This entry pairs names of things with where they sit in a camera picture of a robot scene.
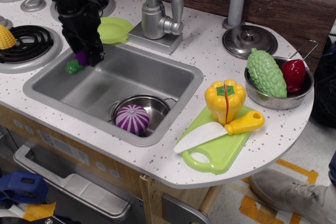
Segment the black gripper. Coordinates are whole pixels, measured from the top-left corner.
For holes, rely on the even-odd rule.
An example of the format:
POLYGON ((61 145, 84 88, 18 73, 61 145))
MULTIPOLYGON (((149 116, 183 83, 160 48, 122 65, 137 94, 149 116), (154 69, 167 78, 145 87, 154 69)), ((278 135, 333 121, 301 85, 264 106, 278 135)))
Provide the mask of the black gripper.
POLYGON ((105 51, 98 34, 100 17, 96 8, 82 9, 72 15, 59 14, 62 34, 74 53, 84 49, 89 66, 104 59, 105 51))

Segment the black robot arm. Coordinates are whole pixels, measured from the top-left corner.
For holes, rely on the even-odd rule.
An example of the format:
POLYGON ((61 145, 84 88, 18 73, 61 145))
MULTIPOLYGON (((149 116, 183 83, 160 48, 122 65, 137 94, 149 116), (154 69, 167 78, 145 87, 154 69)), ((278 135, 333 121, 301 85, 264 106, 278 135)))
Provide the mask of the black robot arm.
POLYGON ((56 3, 62 34, 74 53, 83 51, 88 64, 95 66, 104 59, 98 27, 99 12, 90 0, 52 0, 56 3))

